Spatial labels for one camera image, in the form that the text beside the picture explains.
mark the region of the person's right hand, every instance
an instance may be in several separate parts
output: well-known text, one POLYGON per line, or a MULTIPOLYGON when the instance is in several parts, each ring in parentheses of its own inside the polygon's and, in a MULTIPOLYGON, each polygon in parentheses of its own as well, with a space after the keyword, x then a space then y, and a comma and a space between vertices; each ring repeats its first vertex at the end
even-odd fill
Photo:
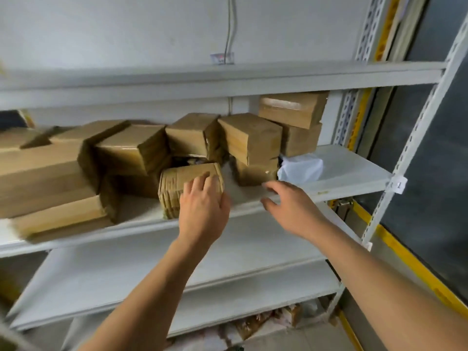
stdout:
POLYGON ((261 202, 284 230, 310 241, 315 231, 324 224, 331 224, 299 187, 284 181, 269 181, 263 186, 279 194, 281 203, 278 205, 269 198, 262 198, 261 202))

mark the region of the white shelf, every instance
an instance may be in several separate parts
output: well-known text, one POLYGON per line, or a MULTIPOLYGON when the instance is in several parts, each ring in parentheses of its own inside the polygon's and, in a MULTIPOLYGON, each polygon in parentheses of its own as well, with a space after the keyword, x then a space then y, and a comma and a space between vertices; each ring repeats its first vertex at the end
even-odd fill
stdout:
POLYGON ((277 62, 179 68, 9 71, 0 110, 436 83, 444 62, 277 62))
MULTIPOLYGON (((339 282, 325 261, 185 293, 169 337, 335 293, 339 282)), ((63 350, 86 341, 109 312, 75 318, 63 350)))
MULTIPOLYGON (((370 161, 341 146, 320 146, 316 155, 323 159, 324 170, 320 179, 302 188, 316 202, 383 191, 391 174, 370 161)), ((259 199, 271 196, 262 187, 241 188, 233 181, 229 165, 223 167, 226 190, 233 206, 231 218, 263 211, 259 199)), ((0 219, 0 258, 63 248, 90 242, 142 234, 178 226, 178 220, 164 220, 159 202, 153 199, 126 197, 122 207, 124 223, 95 232, 80 234, 50 242, 31 244, 17 237, 8 219, 0 219)))
MULTIPOLYGON (((356 241, 325 204, 320 210, 356 241)), ((9 316, 28 329, 113 309, 164 256, 177 229, 50 252, 9 316)), ((190 277, 185 292, 324 260, 313 245, 285 232, 267 212, 231 219, 190 277)))

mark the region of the white plastic bag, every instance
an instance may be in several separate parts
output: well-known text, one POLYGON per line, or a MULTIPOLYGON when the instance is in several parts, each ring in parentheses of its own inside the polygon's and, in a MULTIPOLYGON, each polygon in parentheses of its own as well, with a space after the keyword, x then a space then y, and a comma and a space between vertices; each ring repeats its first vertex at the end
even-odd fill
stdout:
POLYGON ((283 163, 278 170, 278 180, 300 185, 310 181, 317 181, 322 174, 323 160, 314 154, 281 158, 283 163))

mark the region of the person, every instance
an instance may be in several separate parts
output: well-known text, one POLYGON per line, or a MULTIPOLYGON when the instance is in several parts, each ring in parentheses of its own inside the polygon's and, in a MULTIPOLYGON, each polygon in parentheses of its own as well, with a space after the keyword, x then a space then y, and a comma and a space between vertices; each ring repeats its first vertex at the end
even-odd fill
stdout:
MULTIPOLYGON (((179 236, 151 272, 107 317, 80 351, 162 350, 185 284, 229 218, 230 200, 218 177, 185 183, 179 236)), ((300 188, 264 184, 280 204, 261 200, 288 232, 314 244, 329 259, 389 351, 467 350, 468 323, 398 274, 330 223, 300 188)))

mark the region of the finger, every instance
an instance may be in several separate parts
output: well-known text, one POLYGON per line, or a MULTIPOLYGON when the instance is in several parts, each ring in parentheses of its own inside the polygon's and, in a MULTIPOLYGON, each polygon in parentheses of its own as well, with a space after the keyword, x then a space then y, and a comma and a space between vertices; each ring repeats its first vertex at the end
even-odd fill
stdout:
POLYGON ((278 211, 279 206, 275 202, 273 202, 271 199, 265 198, 265 197, 262 198, 260 202, 262 202, 265 210, 274 217, 276 212, 278 211))
POLYGON ((219 181, 218 175, 208 176, 205 180, 203 191, 207 192, 210 195, 215 195, 216 188, 218 187, 218 181, 219 181))
POLYGON ((184 183, 184 194, 189 195, 192 191, 193 180, 184 183))
POLYGON ((283 181, 268 181, 262 183, 262 186, 268 190, 276 192, 279 195, 281 195, 284 190, 288 188, 288 185, 286 185, 283 181))
POLYGON ((229 216, 229 212, 231 212, 231 197, 229 197, 226 191, 221 194, 221 202, 219 207, 221 208, 221 212, 223 212, 223 214, 229 216))
POLYGON ((193 191, 203 191, 203 186, 205 185, 205 180, 209 176, 209 172, 205 172, 203 175, 196 177, 193 180, 192 192, 193 191))

